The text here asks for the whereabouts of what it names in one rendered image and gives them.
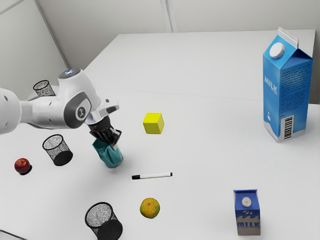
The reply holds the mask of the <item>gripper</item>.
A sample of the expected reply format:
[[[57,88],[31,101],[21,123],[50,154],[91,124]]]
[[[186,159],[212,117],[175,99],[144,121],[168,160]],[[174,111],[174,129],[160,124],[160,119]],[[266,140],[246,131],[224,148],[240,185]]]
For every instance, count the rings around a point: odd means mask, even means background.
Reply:
[[[104,117],[95,124],[88,125],[88,127],[90,129],[90,134],[97,140],[111,145],[115,151],[118,149],[117,142],[120,139],[122,132],[113,128],[109,116]]]

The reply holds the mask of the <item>teal faceted mug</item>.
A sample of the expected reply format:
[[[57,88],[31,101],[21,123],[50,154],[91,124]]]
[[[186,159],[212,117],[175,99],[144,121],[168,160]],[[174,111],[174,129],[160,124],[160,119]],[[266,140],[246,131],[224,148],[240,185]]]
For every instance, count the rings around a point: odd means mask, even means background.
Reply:
[[[108,168],[115,168],[122,163],[123,156],[117,145],[114,149],[110,144],[96,139],[92,146]]]

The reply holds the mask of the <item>yellow cube block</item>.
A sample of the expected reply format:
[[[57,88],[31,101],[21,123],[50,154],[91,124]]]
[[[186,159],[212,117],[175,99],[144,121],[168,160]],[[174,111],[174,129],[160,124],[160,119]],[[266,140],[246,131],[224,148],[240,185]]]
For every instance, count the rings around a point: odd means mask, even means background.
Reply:
[[[161,134],[165,125],[163,115],[160,112],[146,113],[142,124],[147,134]]]

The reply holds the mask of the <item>white marker pen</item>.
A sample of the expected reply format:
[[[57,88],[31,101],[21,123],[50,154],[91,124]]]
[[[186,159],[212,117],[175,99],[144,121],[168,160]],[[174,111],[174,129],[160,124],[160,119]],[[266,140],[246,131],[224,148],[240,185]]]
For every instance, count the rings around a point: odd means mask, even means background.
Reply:
[[[166,178],[172,177],[172,172],[163,172],[163,173],[152,173],[152,174],[139,174],[139,175],[132,175],[132,180],[141,180],[141,179],[153,179],[153,178]]]

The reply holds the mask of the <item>black mesh pen holder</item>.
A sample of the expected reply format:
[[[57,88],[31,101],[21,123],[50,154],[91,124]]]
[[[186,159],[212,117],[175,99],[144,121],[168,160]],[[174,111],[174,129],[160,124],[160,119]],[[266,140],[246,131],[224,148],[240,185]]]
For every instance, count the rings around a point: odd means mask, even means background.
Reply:
[[[56,166],[64,166],[73,158],[73,153],[61,134],[54,134],[46,138],[42,143],[42,148]]]
[[[107,202],[92,205],[87,210],[84,220],[97,240],[119,240],[123,233],[123,225]]]
[[[39,97],[56,95],[48,80],[41,80],[37,82],[33,85],[33,90]]]

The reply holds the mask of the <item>orange fruit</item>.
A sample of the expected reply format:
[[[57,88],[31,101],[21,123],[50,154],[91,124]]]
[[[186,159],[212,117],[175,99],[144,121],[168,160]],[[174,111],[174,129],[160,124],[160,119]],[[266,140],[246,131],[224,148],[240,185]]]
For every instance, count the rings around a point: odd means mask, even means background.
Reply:
[[[152,197],[145,198],[140,205],[140,214],[148,219],[155,218],[160,212],[160,203]]]

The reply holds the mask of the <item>red apple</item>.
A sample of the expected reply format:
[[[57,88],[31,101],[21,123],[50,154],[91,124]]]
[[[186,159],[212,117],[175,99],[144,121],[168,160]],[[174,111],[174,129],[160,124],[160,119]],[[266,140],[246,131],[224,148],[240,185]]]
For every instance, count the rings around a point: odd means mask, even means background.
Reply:
[[[26,158],[19,158],[14,163],[14,169],[19,174],[25,174],[30,170],[30,162]]]

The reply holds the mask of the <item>small blue milk carton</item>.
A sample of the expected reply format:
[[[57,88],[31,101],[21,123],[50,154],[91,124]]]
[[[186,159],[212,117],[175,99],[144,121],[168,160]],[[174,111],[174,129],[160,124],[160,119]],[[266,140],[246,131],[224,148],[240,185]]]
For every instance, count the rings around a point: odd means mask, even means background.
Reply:
[[[257,190],[234,190],[233,197],[237,234],[260,236],[261,215]]]

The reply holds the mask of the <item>large blue milk carton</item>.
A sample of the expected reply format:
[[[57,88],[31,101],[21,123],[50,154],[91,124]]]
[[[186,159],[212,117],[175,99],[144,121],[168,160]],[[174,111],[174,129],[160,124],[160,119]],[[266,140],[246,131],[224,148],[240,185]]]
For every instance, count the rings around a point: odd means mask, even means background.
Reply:
[[[279,27],[263,53],[263,125],[276,142],[306,131],[313,58]]]

